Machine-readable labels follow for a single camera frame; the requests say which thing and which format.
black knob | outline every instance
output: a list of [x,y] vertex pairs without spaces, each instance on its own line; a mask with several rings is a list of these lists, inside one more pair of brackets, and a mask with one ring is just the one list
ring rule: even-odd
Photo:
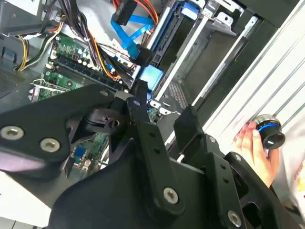
[[263,114],[253,121],[256,122],[256,129],[261,134],[265,149],[277,149],[284,144],[285,135],[282,133],[282,125],[275,117]]

vent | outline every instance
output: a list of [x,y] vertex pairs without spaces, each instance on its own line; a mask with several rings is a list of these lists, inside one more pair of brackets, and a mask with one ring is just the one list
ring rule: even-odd
[[179,106],[182,109],[186,108],[185,97],[181,86],[177,83],[171,82],[168,88],[170,90],[171,97],[173,97],[179,103]]
[[22,81],[24,81],[24,79],[17,74],[0,68],[0,98],[13,91]]

hand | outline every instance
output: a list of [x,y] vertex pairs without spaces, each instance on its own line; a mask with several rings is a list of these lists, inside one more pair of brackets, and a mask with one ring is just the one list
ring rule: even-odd
[[265,156],[256,123],[245,124],[233,141],[234,151],[240,154],[261,180],[270,187],[279,168],[279,149]]

silver screw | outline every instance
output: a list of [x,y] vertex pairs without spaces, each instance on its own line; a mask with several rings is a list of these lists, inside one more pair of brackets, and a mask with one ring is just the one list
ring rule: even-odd
[[0,136],[7,140],[18,140],[24,136],[24,131],[14,125],[9,125],[1,129]]
[[239,216],[233,212],[232,210],[228,211],[228,218],[229,220],[237,227],[240,228],[242,226],[242,221]]
[[237,160],[242,161],[242,158],[238,154],[235,154],[235,157]]
[[103,91],[103,90],[100,91],[100,94],[108,96],[108,93],[106,91]]
[[216,142],[216,140],[213,138],[213,137],[209,137],[209,139],[211,140],[211,142],[213,142],[213,143],[215,143]]
[[134,100],[133,102],[134,102],[134,104],[136,104],[137,106],[141,106],[141,103],[140,103],[140,102],[138,102],[138,101],[136,101],[136,100]]
[[167,202],[169,202],[171,204],[178,203],[178,199],[179,199],[178,194],[171,187],[166,187],[163,190],[163,195],[164,195],[164,198],[167,200]]
[[61,147],[59,141],[54,138],[45,138],[40,142],[40,147],[42,150],[48,153],[54,153]]

motherboard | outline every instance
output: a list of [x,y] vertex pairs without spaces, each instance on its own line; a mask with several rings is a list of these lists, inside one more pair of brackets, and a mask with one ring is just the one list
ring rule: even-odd
[[[58,35],[41,78],[32,84],[35,86],[29,98],[40,101],[52,96],[68,92],[92,83],[106,86],[115,93],[127,91],[120,82],[105,75],[99,66],[94,66],[89,50],[85,45],[65,35]],[[159,109],[146,107],[152,122]],[[79,143],[71,149],[70,158],[65,168],[68,179],[77,182],[101,169],[102,155],[108,146],[108,135],[96,133],[90,140]]]

